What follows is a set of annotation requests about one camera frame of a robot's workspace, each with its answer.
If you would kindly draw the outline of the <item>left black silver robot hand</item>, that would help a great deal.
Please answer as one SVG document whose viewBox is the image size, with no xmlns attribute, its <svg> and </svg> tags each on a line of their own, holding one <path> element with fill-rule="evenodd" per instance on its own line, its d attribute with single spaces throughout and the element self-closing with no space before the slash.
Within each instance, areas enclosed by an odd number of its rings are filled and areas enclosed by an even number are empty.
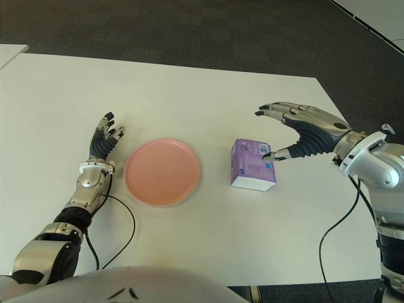
<svg viewBox="0 0 404 303">
<path fill-rule="evenodd" d="M 98 122 L 90 142 L 89 158 L 106 160 L 117 142 L 124 136 L 125 127 L 114 129 L 112 128 L 114 123 L 112 112 L 106 113 Z"/>
</svg>

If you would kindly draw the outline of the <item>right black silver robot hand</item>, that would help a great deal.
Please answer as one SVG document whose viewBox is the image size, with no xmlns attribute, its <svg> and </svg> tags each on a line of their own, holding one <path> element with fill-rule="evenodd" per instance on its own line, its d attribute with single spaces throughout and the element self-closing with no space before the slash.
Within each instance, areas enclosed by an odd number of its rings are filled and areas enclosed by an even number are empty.
<svg viewBox="0 0 404 303">
<path fill-rule="evenodd" d="M 266 116 L 294 129 L 299 140 L 278 151 L 263 155 L 265 162 L 330 153 L 352 128 L 343 119 L 310 105 L 274 102 L 259 107 L 256 116 Z"/>
</svg>

